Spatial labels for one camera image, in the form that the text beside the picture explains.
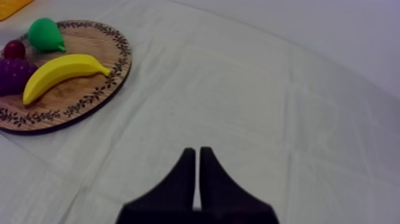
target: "wooden board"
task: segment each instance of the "wooden board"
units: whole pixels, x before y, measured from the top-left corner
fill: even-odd
[[[30,106],[22,103],[22,94],[0,97],[0,129],[19,133],[43,133],[68,126],[104,105],[122,86],[132,62],[126,38],[114,28],[87,20],[57,23],[67,52],[40,53],[21,40],[27,60],[38,67],[65,54],[93,55],[112,72],[108,77],[94,74],[66,80],[42,95]]]

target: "yellow object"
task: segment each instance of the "yellow object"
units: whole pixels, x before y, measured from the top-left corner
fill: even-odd
[[[111,71],[87,54],[69,54],[48,61],[30,77],[25,86],[23,104],[28,105],[52,86],[63,80],[90,76],[101,72],[108,76]]]
[[[0,0],[0,21],[22,9],[33,0]]]

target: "toy fruit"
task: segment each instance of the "toy fruit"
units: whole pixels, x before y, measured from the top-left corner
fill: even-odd
[[[10,41],[4,48],[4,58],[25,58],[25,46],[20,41]]]
[[[0,96],[22,93],[36,69],[34,64],[19,58],[0,60]]]
[[[23,104],[32,103],[49,88],[63,80],[78,76],[90,76],[98,72],[106,76],[111,73],[96,58],[87,54],[70,54],[48,61],[31,76],[26,84]]]
[[[29,42],[40,51],[65,52],[64,40],[57,24],[49,18],[36,20],[28,31]]]
[[[22,9],[32,0],[0,0],[0,21]]]

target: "decorative floral border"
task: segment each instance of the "decorative floral border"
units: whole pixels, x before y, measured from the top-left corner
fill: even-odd
[[[42,121],[53,121],[54,119],[58,119],[61,115],[65,115],[67,117],[71,117],[75,114],[79,114],[80,110],[87,107],[88,104],[93,104],[96,101],[100,100],[100,96],[104,94],[105,89],[109,89],[118,83],[115,81],[115,78],[121,76],[121,72],[123,66],[129,63],[128,57],[131,56],[132,52],[129,48],[128,41],[125,37],[118,31],[113,29],[110,26],[104,25],[102,23],[97,23],[94,21],[62,21],[57,23],[58,28],[80,28],[80,27],[93,27],[96,30],[99,30],[106,36],[112,36],[112,40],[115,42],[115,46],[120,50],[120,58],[111,69],[111,74],[107,76],[104,85],[100,87],[96,87],[95,90],[89,94],[83,96],[75,105],[68,106],[64,111],[56,110],[56,111],[48,111],[47,113],[29,113],[25,116],[18,115],[17,112],[10,111],[7,108],[0,108],[0,121],[1,122],[12,122],[12,124],[20,127],[21,125],[25,125],[30,123],[31,125],[35,123],[39,123]],[[19,38],[20,41],[27,40],[28,35],[25,34]]]

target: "white fabric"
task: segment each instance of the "white fabric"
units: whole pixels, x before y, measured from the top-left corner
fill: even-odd
[[[88,119],[42,136],[1,133],[1,223],[113,223],[184,147],[203,145],[282,223],[400,222],[400,103],[364,79],[168,1],[35,1],[0,23],[0,44],[42,16],[114,26],[133,66]]]

